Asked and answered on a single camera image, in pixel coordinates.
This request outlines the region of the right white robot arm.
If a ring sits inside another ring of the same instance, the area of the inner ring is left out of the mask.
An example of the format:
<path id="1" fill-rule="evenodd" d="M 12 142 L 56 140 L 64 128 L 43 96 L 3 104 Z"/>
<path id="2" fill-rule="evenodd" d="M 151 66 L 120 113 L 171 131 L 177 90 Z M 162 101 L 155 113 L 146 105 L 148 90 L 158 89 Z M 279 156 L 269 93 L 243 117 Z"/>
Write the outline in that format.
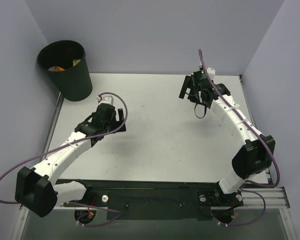
<path id="1" fill-rule="evenodd" d="M 209 81 L 203 69 L 185 76 L 179 98 L 187 98 L 213 111 L 240 147 L 231 161 L 232 169 L 218 182 L 219 189 L 213 192 L 214 201 L 224 205 L 246 181 L 272 165 L 275 140 L 257 130 L 242 113 L 228 88 Z"/>

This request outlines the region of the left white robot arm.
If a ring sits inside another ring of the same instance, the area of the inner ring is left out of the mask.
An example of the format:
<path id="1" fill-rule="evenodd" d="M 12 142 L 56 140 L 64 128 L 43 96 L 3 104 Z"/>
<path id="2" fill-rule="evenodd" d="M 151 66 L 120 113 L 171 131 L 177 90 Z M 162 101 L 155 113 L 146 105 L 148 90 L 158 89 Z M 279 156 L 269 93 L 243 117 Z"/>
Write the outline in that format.
<path id="1" fill-rule="evenodd" d="M 106 135 L 126 131 L 128 109 L 100 102 L 96 111 L 79 123 L 66 141 L 47 153 L 47 158 L 32 168 L 17 173 L 15 200 L 39 217 L 47 216 L 56 205 L 77 201 L 89 205 L 93 193 L 81 180 L 57 184 L 63 172 L 83 153 Z"/>

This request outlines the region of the orange label clear bottle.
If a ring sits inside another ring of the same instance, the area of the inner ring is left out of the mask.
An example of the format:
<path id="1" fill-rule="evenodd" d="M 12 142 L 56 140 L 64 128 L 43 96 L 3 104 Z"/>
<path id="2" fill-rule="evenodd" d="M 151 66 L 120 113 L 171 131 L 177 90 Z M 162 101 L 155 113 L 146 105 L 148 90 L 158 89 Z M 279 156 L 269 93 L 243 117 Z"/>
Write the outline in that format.
<path id="1" fill-rule="evenodd" d="M 51 66 L 48 70 L 50 72 L 63 72 L 63 71 L 65 71 L 65 69 L 60 67 L 60 66 Z"/>

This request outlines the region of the yellow bottle with blue cap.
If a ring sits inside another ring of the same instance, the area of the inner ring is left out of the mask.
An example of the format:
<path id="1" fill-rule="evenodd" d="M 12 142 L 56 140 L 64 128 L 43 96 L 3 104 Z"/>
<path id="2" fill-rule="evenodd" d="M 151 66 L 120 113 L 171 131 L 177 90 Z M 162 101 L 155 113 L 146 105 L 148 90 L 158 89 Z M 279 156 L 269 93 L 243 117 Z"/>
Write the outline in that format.
<path id="1" fill-rule="evenodd" d="M 80 59 L 74 59 L 74 60 L 72 61 L 72 66 L 73 66 L 73 67 L 76 66 L 80 61 L 81 61 Z"/>

